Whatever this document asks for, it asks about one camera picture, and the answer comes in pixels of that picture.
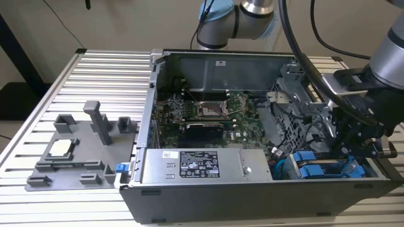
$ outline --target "white sticker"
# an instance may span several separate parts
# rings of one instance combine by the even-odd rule
[[[163,158],[179,158],[178,151],[163,151]]]
[[[216,61],[216,66],[226,66],[226,61]]]

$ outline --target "black pole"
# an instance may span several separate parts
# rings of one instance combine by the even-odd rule
[[[14,36],[11,28],[8,27],[2,14],[0,44],[34,93],[38,97],[43,97],[47,92],[47,85],[34,67],[32,62],[30,61],[30,58],[20,46],[18,39]]]

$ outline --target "floor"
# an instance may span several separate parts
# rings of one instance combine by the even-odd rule
[[[0,121],[0,135],[12,138],[19,131],[24,122],[20,121]],[[7,147],[10,140],[0,137],[0,153]]]

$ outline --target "beige wall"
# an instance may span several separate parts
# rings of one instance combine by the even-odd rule
[[[92,0],[91,10],[84,0],[47,2],[86,48],[150,51],[190,48],[203,1]],[[42,0],[0,0],[0,13],[40,75],[54,81],[79,48],[76,40]],[[264,43],[234,40],[228,48],[262,51]]]
[[[316,25],[323,40],[334,47],[371,56],[402,12],[383,0],[318,0]],[[360,60],[326,49],[318,42],[310,24],[310,0],[291,0],[291,26],[302,51],[312,56],[340,56],[351,68],[363,67]],[[282,32],[275,51],[290,52]]]
[[[203,0],[48,0],[67,27],[88,49],[140,50],[188,48]],[[310,55],[336,55],[315,40],[310,27],[310,0],[291,0],[290,16],[298,41]],[[322,36],[334,46],[372,54],[399,9],[383,0],[318,0],[316,18]],[[42,0],[0,0],[0,13],[31,61],[47,82],[60,74],[80,47]],[[231,40],[230,50],[266,51],[262,40]],[[280,36],[274,51],[290,52]],[[366,61],[344,57],[350,66]],[[0,86],[22,81],[0,52]]]

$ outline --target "blue tab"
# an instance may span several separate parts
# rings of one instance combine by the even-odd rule
[[[306,160],[318,160],[316,156],[315,156],[315,152],[312,152],[312,151],[298,151],[294,154],[294,158],[295,158],[296,162],[306,161]]]
[[[130,165],[128,164],[118,164],[116,165],[116,172],[127,174],[130,172]]]
[[[320,165],[306,165],[300,168],[303,178],[324,176]]]

